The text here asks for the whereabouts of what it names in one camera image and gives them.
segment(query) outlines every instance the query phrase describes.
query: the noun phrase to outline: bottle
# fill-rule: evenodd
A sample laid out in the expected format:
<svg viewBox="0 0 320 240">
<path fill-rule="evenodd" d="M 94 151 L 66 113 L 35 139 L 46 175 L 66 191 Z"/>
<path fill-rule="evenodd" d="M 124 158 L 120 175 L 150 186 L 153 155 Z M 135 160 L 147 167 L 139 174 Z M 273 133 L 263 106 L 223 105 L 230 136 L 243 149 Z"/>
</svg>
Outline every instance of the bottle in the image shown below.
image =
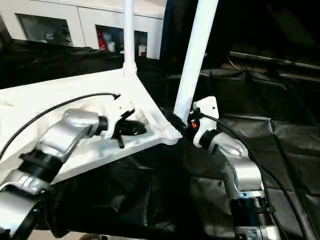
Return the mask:
<svg viewBox="0 0 320 240">
<path fill-rule="evenodd" d="M 103 38 L 102 30 L 100 28 L 98 28 L 96 30 L 96 34 L 97 34 L 97 37 L 98 37 L 99 49 L 101 51 L 107 51 L 107 46 L 106 46 L 106 43 L 105 43 L 104 38 Z"/>
</svg>

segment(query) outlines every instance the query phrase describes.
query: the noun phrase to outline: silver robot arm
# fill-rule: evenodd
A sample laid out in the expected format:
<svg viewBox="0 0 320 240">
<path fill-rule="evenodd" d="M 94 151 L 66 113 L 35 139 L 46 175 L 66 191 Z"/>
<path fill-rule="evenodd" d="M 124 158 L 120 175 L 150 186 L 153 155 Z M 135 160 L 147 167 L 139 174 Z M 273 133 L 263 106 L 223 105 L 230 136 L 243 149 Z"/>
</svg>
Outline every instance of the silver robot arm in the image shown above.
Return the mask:
<svg viewBox="0 0 320 240">
<path fill-rule="evenodd" d="M 212 139 L 209 155 L 221 163 L 237 240 L 280 240 L 257 165 L 247 148 L 224 132 Z"/>
<path fill-rule="evenodd" d="M 208 150 L 210 158 L 223 172 L 237 240 L 280 240 L 278 227 L 266 199 L 258 166 L 248 149 L 237 139 L 217 131 L 217 124 L 204 114 L 218 118 L 216 98 L 209 96 L 193 103 L 188 125 L 176 115 L 165 112 L 169 122 L 197 148 Z"/>
<path fill-rule="evenodd" d="M 108 116 L 82 109 L 69 109 L 36 143 L 34 149 L 21 154 L 22 164 L 12 170 L 0 184 L 0 239 L 25 240 L 45 212 L 44 195 L 51 182 L 82 139 L 102 135 L 117 139 L 123 148 L 121 135 L 146 132 L 137 121 L 126 120 L 134 109 L 119 107 Z"/>
</svg>

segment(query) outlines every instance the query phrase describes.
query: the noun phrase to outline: black plastic sheet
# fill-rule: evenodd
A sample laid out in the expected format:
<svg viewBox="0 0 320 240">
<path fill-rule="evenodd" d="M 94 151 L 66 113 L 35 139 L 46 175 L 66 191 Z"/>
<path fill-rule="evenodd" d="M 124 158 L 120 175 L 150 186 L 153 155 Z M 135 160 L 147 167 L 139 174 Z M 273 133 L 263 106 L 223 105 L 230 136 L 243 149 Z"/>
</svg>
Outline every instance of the black plastic sheet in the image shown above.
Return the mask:
<svg viewBox="0 0 320 240">
<path fill-rule="evenodd" d="M 122 64 L 122 55 L 90 48 L 16 41 L 0 54 L 1 88 Z M 155 60 L 138 58 L 137 67 L 154 101 L 172 109 L 180 75 L 162 71 Z M 318 239 L 320 83 L 203 70 L 194 100 L 206 96 L 216 96 L 220 118 L 243 136 L 261 164 L 285 186 L 308 239 Z M 288 201 L 275 181 L 263 174 L 289 239 L 302 239 Z M 145 239 L 232 239 L 233 221 L 221 179 L 207 152 L 191 142 L 157 145 L 56 184 L 53 231 L 57 236 L 78 231 Z"/>
</svg>

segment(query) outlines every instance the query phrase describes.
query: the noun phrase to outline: glass cabinet door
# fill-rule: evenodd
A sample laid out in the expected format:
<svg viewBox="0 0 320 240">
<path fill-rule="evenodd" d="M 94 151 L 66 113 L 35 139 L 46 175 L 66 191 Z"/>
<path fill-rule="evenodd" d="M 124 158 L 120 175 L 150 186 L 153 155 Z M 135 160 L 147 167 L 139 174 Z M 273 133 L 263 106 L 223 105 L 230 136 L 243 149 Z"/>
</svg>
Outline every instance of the glass cabinet door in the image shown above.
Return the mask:
<svg viewBox="0 0 320 240">
<path fill-rule="evenodd" d="M 0 13 L 13 39 L 85 47 L 76 6 L 34 1 L 3 0 Z"/>
<path fill-rule="evenodd" d="M 124 53 L 124 30 L 119 27 L 95 25 L 99 49 L 106 52 Z M 135 54 L 147 57 L 148 33 L 134 31 Z"/>
<path fill-rule="evenodd" d="M 29 41 L 73 46 L 65 19 L 16 14 L 25 37 Z"/>
</svg>

